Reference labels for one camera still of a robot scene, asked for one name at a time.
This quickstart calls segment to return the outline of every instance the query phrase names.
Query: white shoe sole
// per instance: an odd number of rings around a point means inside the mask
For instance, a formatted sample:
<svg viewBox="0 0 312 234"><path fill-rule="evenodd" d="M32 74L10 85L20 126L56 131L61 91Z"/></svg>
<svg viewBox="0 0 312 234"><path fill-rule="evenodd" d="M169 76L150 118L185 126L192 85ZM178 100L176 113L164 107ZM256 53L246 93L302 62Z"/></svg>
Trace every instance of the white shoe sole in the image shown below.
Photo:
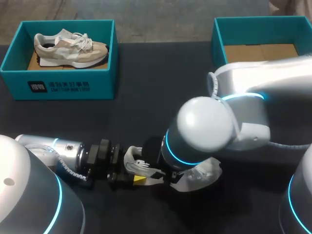
<svg viewBox="0 0 312 234"><path fill-rule="evenodd" d="M72 62L65 59L53 59L53 58L40 58L40 66L43 67L57 67L63 65L70 65L76 68L86 68L91 67L99 62L101 62L105 57L99 58L91 62Z"/></svg>

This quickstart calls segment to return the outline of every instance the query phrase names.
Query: cardboard bottom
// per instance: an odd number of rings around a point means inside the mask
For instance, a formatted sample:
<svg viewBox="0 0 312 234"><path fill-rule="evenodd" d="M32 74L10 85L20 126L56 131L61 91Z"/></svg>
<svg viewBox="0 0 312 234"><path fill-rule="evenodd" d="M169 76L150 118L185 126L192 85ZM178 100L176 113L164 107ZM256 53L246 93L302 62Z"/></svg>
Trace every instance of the cardboard bottom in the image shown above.
<svg viewBox="0 0 312 234"><path fill-rule="evenodd" d="M293 44L226 45L228 62L268 61L297 57Z"/></svg>
<svg viewBox="0 0 312 234"><path fill-rule="evenodd" d="M88 68L88 69L107 69L107 60L104 62L104 63L101 63L101 64L98 64L97 66L95 67L92 67L92 68ZM72 66L58 66L58 67L40 67L38 61L37 61L37 54L36 52L34 51L31 59L30 59L30 62L29 62L29 65L28 65L28 68L27 70L28 71L39 71L39 70L73 70L73 69L76 69L75 67L72 67Z"/></svg>

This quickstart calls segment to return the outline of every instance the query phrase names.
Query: black tabletop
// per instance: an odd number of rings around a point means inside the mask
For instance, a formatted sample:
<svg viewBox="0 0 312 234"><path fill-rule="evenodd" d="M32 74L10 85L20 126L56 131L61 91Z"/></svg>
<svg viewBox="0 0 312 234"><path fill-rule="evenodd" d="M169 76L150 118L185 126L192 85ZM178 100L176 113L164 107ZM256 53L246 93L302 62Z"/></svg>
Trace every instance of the black tabletop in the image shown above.
<svg viewBox="0 0 312 234"><path fill-rule="evenodd" d="M7 48L0 46L0 61ZM114 100L14 101L1 79L0 134L141 146L165 133L184 102L207 95L205 76L213 70L209 42L130 43L119 45ZM268 106L273 140L312 142L311 114L300 112L302 105ZM221 181L198 193L164 186L113 192L104 181L92 191L73 189L85 207L86 234L279 234L279 202L303 153L221 152Z"/></svg>

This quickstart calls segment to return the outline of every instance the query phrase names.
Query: sneaker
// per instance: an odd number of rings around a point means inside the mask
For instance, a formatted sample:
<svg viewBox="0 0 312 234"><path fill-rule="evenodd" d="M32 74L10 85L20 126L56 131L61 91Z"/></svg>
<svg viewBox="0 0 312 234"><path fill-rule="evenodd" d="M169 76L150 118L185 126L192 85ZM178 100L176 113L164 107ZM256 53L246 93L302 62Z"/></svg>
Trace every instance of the sneaker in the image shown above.
<svg viewBox="0 0 312 234"><path fill-rule="evenodd" d="M34 41L35 51L40 57L40 66L46 67L91 67L104 60L109 51L106 44L92 41L86 33L71 33L65 29L54 36L38 33Z"/></svg>

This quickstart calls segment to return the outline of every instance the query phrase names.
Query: teal shoe box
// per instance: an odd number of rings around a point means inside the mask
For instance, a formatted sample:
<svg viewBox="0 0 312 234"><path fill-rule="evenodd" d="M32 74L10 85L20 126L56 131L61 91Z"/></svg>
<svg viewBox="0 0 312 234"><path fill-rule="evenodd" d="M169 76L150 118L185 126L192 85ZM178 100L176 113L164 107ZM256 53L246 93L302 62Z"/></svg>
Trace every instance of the teal shoe box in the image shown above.
<svg viewBox="0 0 312 234"><path fill-rule="evenodd" d="M215 18L212 55L216 68L228 63L225 46L293 44L298 55L312 53L312 27L303 16Z"/></svg>
<svg viewBox="0 0 312 234"><path fill-rule="evenodd" d="M109 45L107 69L28 71L35 34L52 36L63 28L72 33L87 33L93 41ZM117 50L114 20L22 21L0 73L15 100L113 99Z"/></svg>

